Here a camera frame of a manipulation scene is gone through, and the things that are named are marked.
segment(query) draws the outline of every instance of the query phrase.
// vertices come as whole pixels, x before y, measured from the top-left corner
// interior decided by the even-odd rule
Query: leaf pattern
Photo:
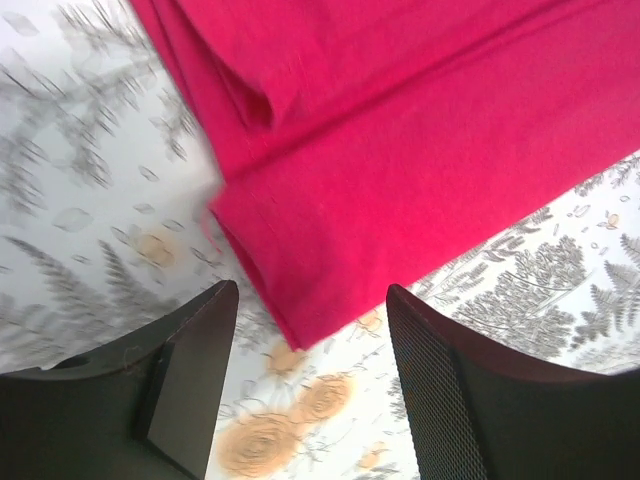
[[[0,372],[51,367],[231,278],[241,301],[215,441],[229,435],[208,476],[418,480],[384,306],[291,351],[219,226],[215,247],[201,234],[222,180],[128,2],[34,8],[0,7],[0,106],[16,112],[0,122]],[[636,153],[410,289],[532,355],[637,367],[639,183]]]
[[[599,337],[610,337],[613,331],[623,332],[637,322],[640,313],[640,237],[623,234],[620,243],[633,263],[604,262],[604,271],[613,289],[591,285],[591,298],[596,308],[582,312],[585,325],[576,328],[574,348]]]
[[[99,242],[107,262],[107,283],[111,286],[111,298],[120,318],[139,328],[178,307],[175,300],[161,301],[147,290],[125,268],[120,257],[107,242]]]
[[[60,304],[61,313],[68,321],[83,325],[78,334],[93,344],[99,344],[112,330],[111,306],[105,297],[42,250],[17,238],[6,237],[6,240],[31,257],[40,268],[49,290]]]

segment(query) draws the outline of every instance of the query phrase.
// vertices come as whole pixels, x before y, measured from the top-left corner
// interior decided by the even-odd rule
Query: folded red cloth
[[[636,0],[132,3],[296,348],[640,147]]]

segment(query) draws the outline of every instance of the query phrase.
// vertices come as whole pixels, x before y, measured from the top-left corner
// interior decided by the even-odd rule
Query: black plastic
[[[235,283],[51,370],[0,376],[0,479],[204,479]]]
[[[640,370],[609,377],[530,357],[399,286],[387,312],[421,478],[640,477]]]

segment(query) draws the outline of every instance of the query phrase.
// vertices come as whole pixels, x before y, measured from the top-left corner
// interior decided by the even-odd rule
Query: patterned surface
[[[53,365],[233,278],[209,477],[417,479],[384,308],[288,350],[220,232],[221,254],[201,234],[221,179],[129,7],[5,0],[0,38],[0,371]],[[628,157],[411,290],[535,356],[632,368],[639,181]]]

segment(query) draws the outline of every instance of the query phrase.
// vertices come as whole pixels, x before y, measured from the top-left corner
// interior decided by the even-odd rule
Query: white tablecloth
[[[208,478],[417,479],[384,308],[287,348],[217,227],[222,254],[200,230],[222,180],[128,5],[5,0],[0,16],[0,372],[51,366],[231,278]],[[411,290],[532,355],[632,368],[639,183],[630,156]]]

